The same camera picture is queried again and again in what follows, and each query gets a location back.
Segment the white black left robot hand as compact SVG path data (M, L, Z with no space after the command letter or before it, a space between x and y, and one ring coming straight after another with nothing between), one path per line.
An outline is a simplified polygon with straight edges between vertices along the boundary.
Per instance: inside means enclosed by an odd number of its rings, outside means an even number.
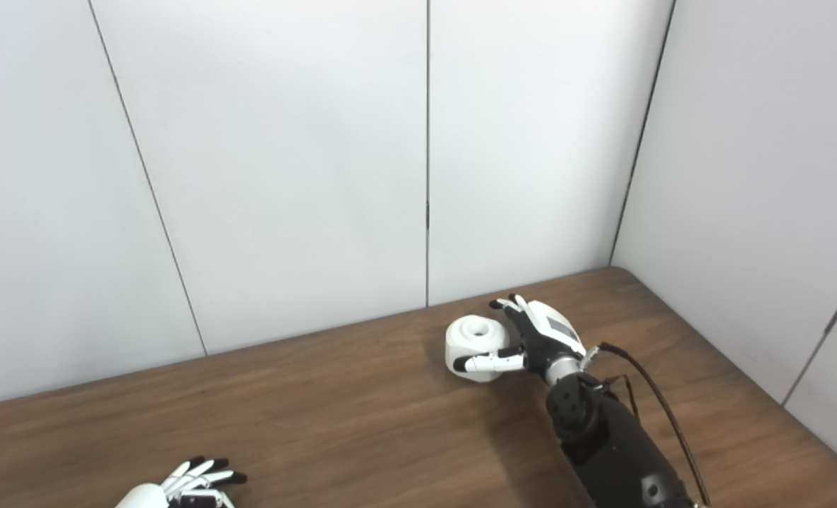
M119 507L234 507L226 485L244 485L248 476L229 468L228 459L194 456L160 483L130 489Z

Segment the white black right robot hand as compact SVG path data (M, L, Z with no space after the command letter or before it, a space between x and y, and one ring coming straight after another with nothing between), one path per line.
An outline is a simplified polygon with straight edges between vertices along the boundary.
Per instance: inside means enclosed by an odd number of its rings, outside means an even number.
M492 382L503 373L528 372L548 386L582 370L587 350L564 315L547 303L511 294L496 298L499 310L518 334L509 344L504 325L480 315L465 315L445 332L445 363L451 373L474 382Z

